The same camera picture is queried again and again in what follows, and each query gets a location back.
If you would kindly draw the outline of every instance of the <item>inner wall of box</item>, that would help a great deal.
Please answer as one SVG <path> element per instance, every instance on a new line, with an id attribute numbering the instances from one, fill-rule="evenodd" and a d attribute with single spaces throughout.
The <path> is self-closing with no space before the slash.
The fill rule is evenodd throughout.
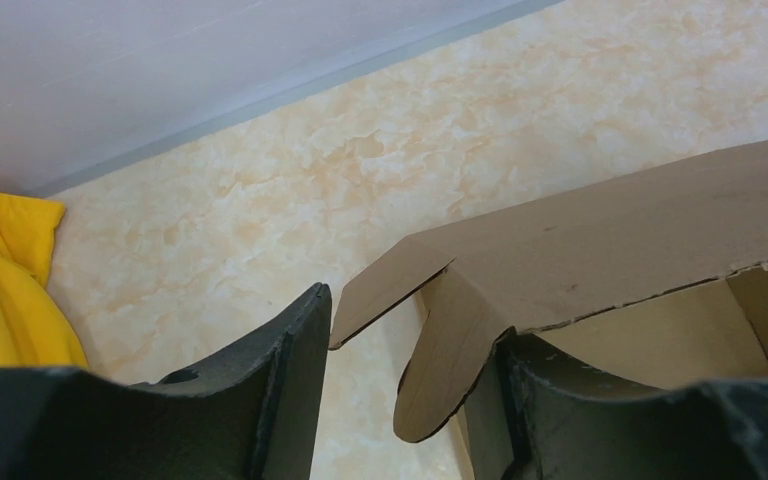
<path id="1" fill-rule="evenodd" d="M 663 389 L 768 376 L 768 268 L 538 334 L 611 374 Z"/>

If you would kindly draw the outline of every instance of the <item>floor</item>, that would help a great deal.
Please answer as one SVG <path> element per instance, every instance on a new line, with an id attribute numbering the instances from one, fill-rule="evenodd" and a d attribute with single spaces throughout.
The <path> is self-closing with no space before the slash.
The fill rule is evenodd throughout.
<path id="1" fill-rule="evenodd" d="M 405 234 L 768 139 L 768 0 L 566 0 L 56 195 L 51 292 L 90 362 L 157 380 Z M 312 478 L 461 478 L 392 433 L 418 320 L 329 357 Z"/>

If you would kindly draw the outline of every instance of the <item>sleeve of yellow shirt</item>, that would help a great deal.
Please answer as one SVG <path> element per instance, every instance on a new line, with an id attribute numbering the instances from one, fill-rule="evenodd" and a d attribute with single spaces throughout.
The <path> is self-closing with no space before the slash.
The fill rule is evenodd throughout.
<path id="1" fill-rule="evenodd" d="M 45 291 L 63 213 L 56 202 L 0 194 L 0 366 L 87 366 Z"/>

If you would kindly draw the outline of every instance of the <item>yellow fabric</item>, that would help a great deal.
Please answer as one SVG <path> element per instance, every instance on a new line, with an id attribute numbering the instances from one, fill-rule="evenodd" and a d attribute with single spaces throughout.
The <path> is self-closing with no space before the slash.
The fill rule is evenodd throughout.
<path id="1" fill-rule="evenodd" d="M 87 366 L 71 325 L 45 291 L 63 205 L 0 193 L 0 367 Z"/>

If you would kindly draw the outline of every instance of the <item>yellow cloth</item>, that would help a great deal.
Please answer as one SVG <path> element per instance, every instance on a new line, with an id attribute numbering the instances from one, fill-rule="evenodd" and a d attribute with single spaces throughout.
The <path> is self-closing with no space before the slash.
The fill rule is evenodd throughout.
<path id="1" fill-rule="evenodd" d="M 87 366 L 78 337 L 45 291 L 64 210 L 0 193 L 0 367 Z"/>

